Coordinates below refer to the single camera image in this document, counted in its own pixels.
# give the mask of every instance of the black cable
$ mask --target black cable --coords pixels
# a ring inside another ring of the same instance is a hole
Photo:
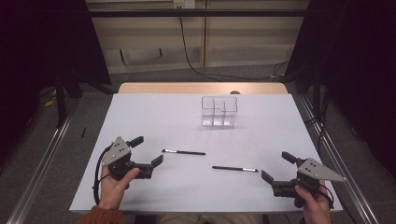
[[[332,192],[324,185],[321,185],[323,188],[325,188],[331,195]],[[346,210],[347,214],[349,215],[349,217],[352,219],[353,223],[357,224],[355,218],[352,216],[352,214],[350,213],[350,211],[347,209],[347,207],[345,206],[344,202],[341,200],[340,197],[338,197],[338,200],[340,201],[341,205],[344,207],[344,210]]]
[[[318,144],[317,144],[317,151],[318,155],[321,157],[320,153],[320,139],[323,137],[323,133],[326,128],[326,118],[327,118],[327,108],[329,107],[329,91],[326,89],[324,95],[323,95],[323,104],[320,109],[320,118],[321,118],[321,127],[320,128],[320,133],[318,137]]]
[[[309,126],[311,126],[312,123],[314,123],[314,121],[317,121],[317,119],[316,118],[308,119],[308,120],[304,121],[304,124],[310,123]]]
[[[55,95],[55,96],[52,96],[51,98],[49,98],[48,101],[43,102],[43,103],[40,103],[40,104],[38,104],[38,105],[44,105],[44,104],[49,103],[49,102],[54,101],[54,100],[56,100],[56,95]]]
[[[102,178],[100,178],[99,182],[101,182],[103,179],[105,179],[108,176],[110,176],[110,174],[102,176]]]
[[[184,53],[186,55],[186,60],[187,60],[187,64],[189,65],[190,69],[195,72],[197,75],[201,76],[201,77],[207,77],[210,78],[212,80],[215,80],[217,82],[221,82],[221,80],[218,80],[216,78],[213,78],[211,76],[216,76],[216,77],[231,77],[231,78],[239,78],[239,79],[244,79],[244,80],[251,80],[251,81],[261,81],[261,80],[265,80],[270,78],[271,76],[267,76],[267,77],[258,77],[258,78],[254,78],[254,77],[236,77],[236,76],[230,76],[230,75],[224,75],[224,74],[214,74],[214,73],[203,73],[203,72],[199,72],[197,70],[195,70],[191,63],[190,63],[190,58],[189,55],[187,53],[187,47],[186,47],[186,39],[184,37],[184,26],[183,26],[183,19],[181,17],[179,17],[179,21],[180,21],[180,28],[181,28],[181,35],[183,38],[183,45],[184,45]]]
[[[44,92],[43,94],[41,94],[41,95],[40,95],[40,98],[43,97],[43,96],[46,96],[47,94],[49,94],[50,92],[53,92],[53,91],[55,91],[55,90],[56,90],[55,87],[51,88],[49,91],[46,91],[46,92]]]
[[[96,163],[96,170],[95,170],[95,179],[93,181],[93,198],[95,199],[96,204],[99,204],[99,183],[100,181],[106,177],[107,175],[105,175],[104,177],[102,177],[101,179],[98,179],[98,175],[99,175],[99,168],[100,168],[100,164],[102,162],[102,158],[105,156],[105,154],[111,149],[111,146],[105,148],[105,150],[102,152],[102,154],[99,157],[98,162]]]
[[[283,214],[283,216],[285,216],[285,218],[288,220],[289,224],[291,224],[289,217],[286,214]]]
[[[332,192],[331,192],[328,188],[326,188],[326,186],[324,186],[324,185],[321,185],[321,186],[322,186],[323,188],[325,188],[325,189],[330,193],[330,195],[332,195]],[[334,204],[334,197],[333,197],[333,196],[330,198],[329,195],[323,193],[323,192],[320,191],[320,190],[318,190],[318,193],[319,193],[321,196],[325,197],[325,198],[327,199],[327,201],[329,201],[329,208],[330,208],[330,209],[334,208],[334,206],[333,206],[333,204]]]
[[[276,73],[277,71],[279,71],[279,69],[284,65],[289,63],[289,61],[285,61],[283,63],[277,63],[276,65],[274,65],[274,69],[273,69],[273,76],[276,77]]]
[[[295,81],[297,79],[297,76],[299,76],[302,73],[306,73],[308,71],[309,71],[309,66],[302,65],[302,66],[298,67],[297,69],[295,69],[293,72],[289,73],[287,76],[282,77],[277,82],[285,84],[285,83]]]

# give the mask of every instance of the clear plastic box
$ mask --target clear plastic box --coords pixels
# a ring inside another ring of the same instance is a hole
[[[238,112],[234,96],[202,97],[203,126],[233,126]]]

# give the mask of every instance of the white table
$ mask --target white table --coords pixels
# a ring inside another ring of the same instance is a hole
[[[213,165],[263,169],[275,180],[296,177],[296,166],[281,158],[288,151],[320,161],[297,107],[288,94],[236,95],[231,129],[201,125],[203,94],[116,94],[70,210],[94,205],[92,178],[101,152],[117,136],[144,136],[132,160],[150,163],[164,148],[203,151],[205,156],[164,154],[150,180],[136,179],[120,209],[137,214],[272,213],[299,211],[293,199],[274,197],[260,173],[214,170]],[[335,196],[334,210],[342,210]]]

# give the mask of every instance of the metal frame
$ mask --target metal frame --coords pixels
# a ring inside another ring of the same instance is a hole
[[[301,101],[304,105],[304,109],[308,114],[309,118],[313,119],[315,117],[315,113],[313,111],[313,106],[309,101],[308,97],[302,96]],[[322,128],[323,128],[322,123],[315,122],[314,127],[318,133],[318,136],[320,136],[320,133],[322,132]],[[370,207],[370,204],[368,203],[367,199],[364,197],[363,193],[361,192],[361,189],[358,187],[357,183],[355,182],[355,179],[352,177],[352,174],[347,169],[346,164],[341,158],[341,155],[338,153],[338,150],[335,147],[334,143],[332,142],[332,139],[330,138],[326,129],[324,129],[322,132],[321,143],[324,145],[324,148],[326,149],[328,155],[330,156],[330,159],[332,160],[332,163],[334,164],[337,172],[340,175],[346,177],[347,182],[344,183],[344,185],[353,203],[355,204],[355,207],[358,209],[358,212],[361,215],[361,218],[363,219],[364,223],[367,224],[378,223],[378,220],[376,219],[374,212]]]
[[[7,224],[22,224],[26,219],[30,207],[35,200],[35,196],[41,188],[47,170],[49,169],[52,162],[52,159],[55,156],[55,153],[59,145],[61,144],[62,139],[64,138],[64,135],[70,124],[71,117],[76,112],[78,102],[79,99],[74,101],[74,103],[71,105],[70,114],[65,118],[62,126],[55,130],[52,140],[50,141],[49,146],[47,147],[47,150],[43,158],[41,159],[41,162],[38,164],[38,167],[35,170],[35,174],[31,178],[27,188],[23,192],[20,200],[18,201],[17,205],[9,216]]]
[[[304,17],[306,9],[90,9],[93,18],[115,17]]]

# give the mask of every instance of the person's hand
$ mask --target person's hand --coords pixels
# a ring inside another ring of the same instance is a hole
[[[122,180],[118,181],[109,175],[110,170],[108,167],[102,168],[102,177],[105,176],[105,178],[101,181],[101,196],[98,207],[103,209],[119,209],[126,186],[139,172],[140,170],[138,168],[134,168]]]
[[[324,180],[320,180],[320,185],[324,186]],[[305,200],[304,218],[306,224],[331,224],[329,201],[320,195],[316,200],[311,193],[303,187],[296,185],[296,192]],[[322,186],[319,190],[327,195],[327,191]]]

